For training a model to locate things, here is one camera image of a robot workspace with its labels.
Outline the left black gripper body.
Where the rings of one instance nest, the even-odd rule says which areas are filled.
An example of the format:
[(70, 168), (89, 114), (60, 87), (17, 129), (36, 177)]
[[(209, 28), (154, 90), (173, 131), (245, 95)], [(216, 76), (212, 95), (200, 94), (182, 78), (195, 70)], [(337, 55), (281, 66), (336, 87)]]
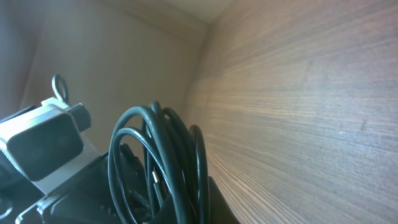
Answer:
[[(144, 168), (127, 144), (121, 144), (127, 177), (127, 198), (138, 223), (149, 223), (149, 199)], [(105, 154), (17, 216), (19, 224), (121, 223), (111, 197)]]

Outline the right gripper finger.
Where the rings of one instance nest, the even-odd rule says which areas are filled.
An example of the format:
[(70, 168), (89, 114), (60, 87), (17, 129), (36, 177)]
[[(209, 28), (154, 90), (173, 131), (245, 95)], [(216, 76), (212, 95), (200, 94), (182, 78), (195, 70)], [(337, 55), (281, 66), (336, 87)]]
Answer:
[[(210, 223), (211, 224), (239, 224), (228, 203), (224, 199), (214, 179), (209, 176), (210, 188)], [(177, 218), (174, 203), (171, 196), (168, 196), (160, 211), (155, 216), (155, 224), (176, 224)]]

